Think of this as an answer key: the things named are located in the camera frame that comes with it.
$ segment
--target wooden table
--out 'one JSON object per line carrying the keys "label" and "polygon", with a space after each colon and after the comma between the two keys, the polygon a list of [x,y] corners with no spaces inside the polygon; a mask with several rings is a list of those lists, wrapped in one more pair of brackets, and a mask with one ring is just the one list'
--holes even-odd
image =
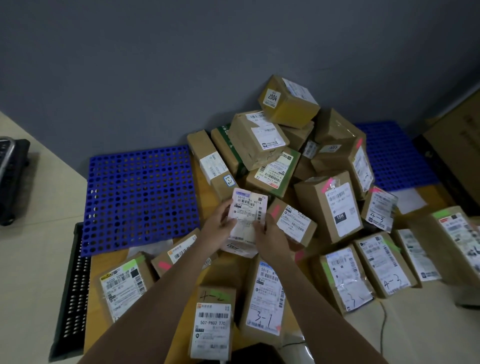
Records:
{"label": "wooden table", "polygon": [[[206,218],[210,216],[210,214],[214,211],[215,207],[218,205],[218,199],[215,196],[213,190],[208,185],[205,177],[203,176],[198,162],[195,161],[192,163],[192,165],[192,171],[195,180],[195,190],[197,192],[197,202],[199,206],[199,215],[201,222],[203,222]],[[397,216],[395,219],[395,227],[404,228],[406,227],[406,221],[409,218],[434,212],[439,209],[452,206],[454,204],[446,190],[441,185],[420,187],[417,189],[417,191],[419,192],[421,197],[427,202],[427,206],[419,210],[413,211],[409,214]],[[293,189],[290,189],[287,192],[284,200],[290,205],[298,207],[298,202],[293,192]],[[96,277],[100,273],[110,268],[113,268],[114,266],[123,262],[127,258],[127,253],[128,250],[120,250],[117,252],[93,256],[91,261],[90,277]],[[235,269],[240,272],[240,281],[245,281],[245,276],[247,274],[248,265],[250,262],[249,259],[240,257],[238,255],[221,252],[220,258],[218,260],[221,261],[221,264],[223,264],[225,267],[228,267],[229,265],[231,267],[235,267]],[[302,271],[304,271],[308,276],[306,266],[304,265],[304,263],[302,264]],[[214,281],[215,279],[219,279],[219,282],[221,284],[222,277],[220,277],[220,275],[218,275],[218,277],[215,277],[215,274],[212,274],[212,272],[209,272],[209,270],[210,267],[205,269],[201,273],[197,280],[197,285],[202,282],[211,283],[212,279]],[[173,342],[165,363],[190,362],[187,352],[188,344],[190,342],[191,329],[194,321],[195,304],[196,292],[193,292],[183,311],[183,315],[180,319],[177,331],[175,332],[175,336],[173,338]],[[284,329],[286,330],[286,332],[300,336],[300,328],[298,327],[297,321],[295,320],[295,317],[288,305],[285,312],[285,318],[286,322],[284,324]],[[100,305],[100,296],[95,286],[91,284],[88,294],[88,309],[84,344],[85,352],[92,347],[95,341],[98,340],[98,338],[107,330],[107,328],[108,322],[104,317],[104,313]],[[233,350],[241,349],[255,343],[255,341],[243,337],[238,331],[238,329],[235,328],[232,348]]]}

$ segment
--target black plastic crate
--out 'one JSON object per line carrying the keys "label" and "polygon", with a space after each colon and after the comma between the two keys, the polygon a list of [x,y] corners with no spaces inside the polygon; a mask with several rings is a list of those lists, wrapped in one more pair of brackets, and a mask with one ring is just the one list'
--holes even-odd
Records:
{"label": "black plastic crate", "polygon": [[73,231],[72,253],[49,362],[72,358],[84,352],[91,258],[80,257],[83,225],[82,222],[75,224]]}

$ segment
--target gray wall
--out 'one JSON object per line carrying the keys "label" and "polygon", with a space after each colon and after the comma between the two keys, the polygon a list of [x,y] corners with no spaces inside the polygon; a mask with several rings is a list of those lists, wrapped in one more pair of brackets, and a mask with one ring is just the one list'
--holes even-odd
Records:
{"label": "gray wall", "polygon": [[0,110],[85,175],[257,108],[272,73],[352,121],[420,116],[480,64],[480,2],[2,1]]}

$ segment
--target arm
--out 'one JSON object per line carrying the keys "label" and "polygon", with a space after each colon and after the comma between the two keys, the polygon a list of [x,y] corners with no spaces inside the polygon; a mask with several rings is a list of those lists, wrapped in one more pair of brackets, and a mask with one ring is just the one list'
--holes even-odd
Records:
{"label": "arm", "polygon": [[[274,269],[316,363],[387,361],[312,286],[290,256],[285,234],[270,214],[255,224],[260,256]],[[348,343],[348,350],[342,344]]]}
{"label": "arm", "polygon": [[205,260],[216,252],[237,223],[223,226],[231,200],[220,204],[193,245],[155,285],[112,325],[79,363],[163,363],[183,309]]}

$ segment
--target blue plastic pallet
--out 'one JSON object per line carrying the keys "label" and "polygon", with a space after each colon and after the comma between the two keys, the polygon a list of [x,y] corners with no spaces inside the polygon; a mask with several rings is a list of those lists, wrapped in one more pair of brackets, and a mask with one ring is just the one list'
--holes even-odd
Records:
{"label": "blue plastic pallet", "polygon": [[438,183],[436,175],[395,121],[356,124],[367,135],[375,184],[386,191]]}
{"label": "blue plastic pallet", "polygon": [[188,146],[90,158],[82,256],[184,236],[200,226]]}

